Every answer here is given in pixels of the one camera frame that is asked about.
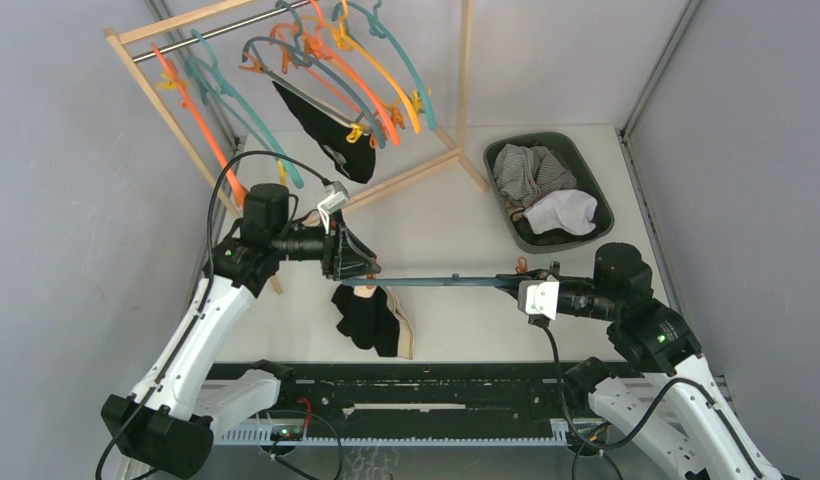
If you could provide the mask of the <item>slate blue clip hanger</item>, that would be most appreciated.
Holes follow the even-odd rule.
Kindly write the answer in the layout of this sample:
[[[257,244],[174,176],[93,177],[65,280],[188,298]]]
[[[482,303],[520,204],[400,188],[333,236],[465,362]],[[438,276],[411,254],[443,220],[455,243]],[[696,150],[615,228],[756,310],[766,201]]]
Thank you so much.
[[[527,261],[520,257],[512,274],[496,274],[491,277],[461,276],[454,273],[447,277],[416,278],[351,278],[342,280],[347,286],[381,287],[492,287],[513,288],[521,281],[542,277],[541,270],[528,270]]]

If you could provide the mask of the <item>black underwear beige waistband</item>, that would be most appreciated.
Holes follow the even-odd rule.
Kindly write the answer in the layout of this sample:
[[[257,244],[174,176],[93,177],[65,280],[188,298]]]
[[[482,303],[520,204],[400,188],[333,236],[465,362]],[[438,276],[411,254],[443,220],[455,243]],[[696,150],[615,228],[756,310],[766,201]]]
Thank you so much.
[[[336,329],[357,348],[374,348],[379,357],[413,359],[413,328],[390,287],[339,285],[331,302],[341,315]]]

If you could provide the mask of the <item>white underwear black trim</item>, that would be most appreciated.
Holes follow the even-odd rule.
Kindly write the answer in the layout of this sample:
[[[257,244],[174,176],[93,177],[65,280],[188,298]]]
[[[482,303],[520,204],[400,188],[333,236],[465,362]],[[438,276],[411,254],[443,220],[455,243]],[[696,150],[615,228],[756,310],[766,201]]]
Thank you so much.
[[[580,190],[557,190],[546,195],[524,211],[531,230],[543,234],[563,230],[575,236],[592,233],[597,200]]]

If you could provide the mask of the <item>orange clip hanger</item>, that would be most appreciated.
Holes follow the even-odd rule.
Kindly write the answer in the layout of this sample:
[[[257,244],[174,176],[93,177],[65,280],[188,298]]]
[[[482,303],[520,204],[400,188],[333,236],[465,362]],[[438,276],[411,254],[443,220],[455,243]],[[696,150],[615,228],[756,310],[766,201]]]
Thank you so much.
[[[188,83],[181,77],[174,61],[166,58],[154,42],[151,43],[151,49],[154,56],[163,68],[163,80],[156,83],[156,88],[158,90],[177,91],[180,94],[181,107],[186,109],[192,116],[219,165],[221,167],[226,167],[228,165],[228,157],[223,153],[222,148],[217,142],[214,134],[211,132],[211,129],[209,128],[203,115],[195,105],[188,90]],[[236,174],[231,170],[226,172],[225,177],[230,185],[234,205],[236,207],[242,207],[247,194],[247,189],[240,183],[236,177]]]

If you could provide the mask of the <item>teal hanger front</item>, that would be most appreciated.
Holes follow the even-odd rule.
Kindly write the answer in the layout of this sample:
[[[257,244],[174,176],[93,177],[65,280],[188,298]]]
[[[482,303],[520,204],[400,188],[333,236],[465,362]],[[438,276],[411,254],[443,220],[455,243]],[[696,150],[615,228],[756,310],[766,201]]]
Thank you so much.
[[[201,100],[210,98],[250,133],[264,150],[286,155],[270,129],[246,101],[242,94],[226,79],[218,66],[218,59],[204,36],[197,30],[190,31],[193,40],[204,48],[209,62],[199,56],[189,56],[185,61],[187,75],[198,81]]]

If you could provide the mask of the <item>teal hanger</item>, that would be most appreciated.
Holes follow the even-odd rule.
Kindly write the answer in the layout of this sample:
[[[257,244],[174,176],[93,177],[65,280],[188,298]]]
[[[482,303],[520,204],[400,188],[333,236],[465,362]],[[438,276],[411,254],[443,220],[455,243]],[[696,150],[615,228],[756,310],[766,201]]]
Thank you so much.
[[[226,79],[218,66],[218,59],[204,36],[197,30],[190,31],[193,40],[204,48],[209,62],[199,56],[189,56],[185,61],[187,75],[198,81],[201,100],[210,98],[250,133],[264,150],[286,155],[270,129],[246,101],[242,94]]]
[[[291,2],[277,1],[275,6],[281,12],[291,14],[293,20],[274,25],[266,36],[255,36],[247,40],[242,48],[239,68],[267,75],[269,68],[263,61],[257,45],[266,43],[277,47],[281,52],[282,72],[286,73],[292,67],[305,69],[357,113],[360,117],[358,120],[346,122],[347,126],[352,128],[349,141],[354,142],[359,136],[367,134],[371,136],[370,144],[374,148],[385,147],[393,140],[389,138],[389,131],[380,116],[383,109],[373,102],[372,95],[376,94],[375,91],[356,70],[326,44],[322,37],[322,30],[325,27],[321,27],[321,24],[325,21],[321,8],[316,1],[309,4],[316,11],[316,25],[313,30],[305,27],[303,17]]]
[[[368,33],[371,37],[385,40],[390,44],[412,80],[413,88],[410,90],[410,93],[407,93],[402,87],[398,88],[398,93],[402,95],[401,99],[407,99],[405,102],[405,110],[412,118],[416,119],[416,122],[419,122],[419,116],[422,115],[428,129],[435,131],[439,127],[439,123],[427,85],[409,54],[389,27],[381,20],[380,9],[382,6],[382,1],[376,1],[372,7],[363,7],[353,1],[339,1],[331,12],[331,19],[340,27],[340,38],[342,42],[350,44],[354,41],[358,44],[356,37],[351,33],[350,27],[348,26],[348,17],[351,12],[354,11],[365,18]]]

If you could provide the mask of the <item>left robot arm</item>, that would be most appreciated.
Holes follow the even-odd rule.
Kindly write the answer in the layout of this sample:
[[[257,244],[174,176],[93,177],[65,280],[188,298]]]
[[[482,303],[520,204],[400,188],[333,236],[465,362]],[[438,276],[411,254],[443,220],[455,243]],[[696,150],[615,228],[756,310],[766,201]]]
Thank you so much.
[[[375,253],[346,226],[347,190],[326,185],[317,226],[289,213],[291,193],[257,184],[243,201],[241,218],[210,251],[205,273],[171,339],[126,396],[110,395],[101,417],[113,449],[164,472],[189,479],[207,461],[215,441],[262,410],[276,417],[297,407],[297,388],[262,367],[200,402],[199,394],[221,347],[283,261],[317,261],[333,281],[377,274]]]

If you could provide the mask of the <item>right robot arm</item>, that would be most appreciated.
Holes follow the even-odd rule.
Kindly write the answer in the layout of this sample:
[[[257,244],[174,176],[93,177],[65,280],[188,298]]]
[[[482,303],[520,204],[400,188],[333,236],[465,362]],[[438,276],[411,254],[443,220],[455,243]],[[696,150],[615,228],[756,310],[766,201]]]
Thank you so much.
[[[561,413],[581,445],[599,453],[633,443],[679,479],[783,478],[716,386],[691,327],[655,298],[652,269],[635,246],[600,246],[589,277],[563,276],[553,265],[495,280],[549,339]],[[550,330],[560,314],[607,322],[614,350],[655,388],[652,402],[629,398],[595,357],[564,369]]]

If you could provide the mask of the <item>black hanging underwear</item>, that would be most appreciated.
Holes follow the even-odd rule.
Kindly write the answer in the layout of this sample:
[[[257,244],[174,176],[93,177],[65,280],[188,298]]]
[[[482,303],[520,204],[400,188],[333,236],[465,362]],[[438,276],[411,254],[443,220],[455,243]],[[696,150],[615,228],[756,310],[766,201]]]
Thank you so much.
[[[351,127],[339,123],[280,83],[273,81],[272,84],[303,130],[332,161],[335,170],[354,182],[368,183],[376,166],[371,136],[361,135],[354,142],[349,141]]]

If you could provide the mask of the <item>yellow hanger on rack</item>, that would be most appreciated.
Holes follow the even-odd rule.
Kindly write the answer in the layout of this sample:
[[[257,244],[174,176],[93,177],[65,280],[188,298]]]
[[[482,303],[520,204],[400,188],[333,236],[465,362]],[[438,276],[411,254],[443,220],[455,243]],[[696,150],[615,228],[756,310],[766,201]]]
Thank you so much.
[[[405,110],[405,102],[407,101],[407,99],[401,99],[402,95],[398,93],[398,88],[402,86],[394,78],[394,76],[368,50],[366,50],[360,44],[359,41],[358,44],[356,44],[354,41],[352,41],[350,44],[342,42],[340,38],[340,27],[332,19],[330,23],[323,22],[321,24],[321,27],[328,28],[331,31],[333,40],[336,43],[336,46],[339,50],[343,52],[356,52],[362,58],[366,59],[369,62],[369,64],[385,79],[385,81],[394,91],[397,100],[390,104],[382,100],[376,94],[372,95],[373,102],[378,107],[381,107],[383,109],[383,112],[380,113],[380,116],[384,126],[389,131],[389,138],[393,140],[394,144],[400,144],[400,138],[397,133],[397,128],[405,129],[406,120],[410,121],[413,132],[415,134],[420,134],[422,131],[420,116],[419,122],[416,122],[416,119],[412,118]]]

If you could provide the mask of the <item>teal hanger back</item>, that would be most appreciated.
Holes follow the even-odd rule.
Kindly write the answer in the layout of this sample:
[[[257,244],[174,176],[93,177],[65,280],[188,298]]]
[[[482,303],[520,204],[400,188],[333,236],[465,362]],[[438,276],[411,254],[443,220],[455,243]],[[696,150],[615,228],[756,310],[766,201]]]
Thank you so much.
[[[331,12],[331,19],[340,27],[340,38],[342,42],[350,44],[354,41],[358,44],[356,37],[351,33],[350,27],[348,26],[348,17],[351,12],[354,11],[365,18],[368,33],[371,37],[385,40],[390,44],[412,80],[413,88],[410,90],[410,93],[407,93],[402,87],[398,88],[398,93],[402,95],[401,99],[407,99],[405,102],[405,110],[412,118],[416,119],[416,122],[419,122],[419,116],[422,115],[428,129],[435,131],[439,127],[439,123],[427,85],[409,54],[389,27],[381,20],[380,9],[382,6],[382,1],[376,1],[372,7],[363,7],[353,1],[339,1]]]

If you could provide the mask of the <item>orange hanger on rack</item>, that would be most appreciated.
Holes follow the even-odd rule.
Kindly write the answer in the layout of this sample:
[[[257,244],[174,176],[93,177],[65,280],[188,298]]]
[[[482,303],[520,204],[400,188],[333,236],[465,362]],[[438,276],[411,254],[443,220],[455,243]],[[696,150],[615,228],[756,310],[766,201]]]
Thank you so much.
[[[370,134],[372,139],[369,145],[373,148],[383,148],[387,144],[400,145],[398,131],[406,127],[405,112],[410,114],[413,129],[419,129],[418,115],[409,97],[391,74],[351,39],[343,24],[326,20],[316,1],[308,4],[315,11],[313,15],[298,14],[287,1],[276,3],[282,12],[293,16],[291,22],[273,25],[269,33],[269,42],[282,52],[281,71],[286,74],[290,68],[308,69],[313,78],[360,117],[358,120],[348,120],[341,115],[336,116],[346,129],[343,137],[345,143],[354,144],[365,134]],[[362,55],[395,90],[398,101],[391,104],[384,102],[342,58],[343,52]]]

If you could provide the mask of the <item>dark green laundry basket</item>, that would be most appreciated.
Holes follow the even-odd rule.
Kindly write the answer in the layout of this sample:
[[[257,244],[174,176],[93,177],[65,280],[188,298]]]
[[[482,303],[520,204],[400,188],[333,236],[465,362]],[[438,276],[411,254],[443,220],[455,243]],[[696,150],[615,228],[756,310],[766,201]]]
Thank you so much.
[[[573,249],[614,226],[602,187],[574,141],[562,133],[495,141],[483,161],[505,224],[526,253]]]

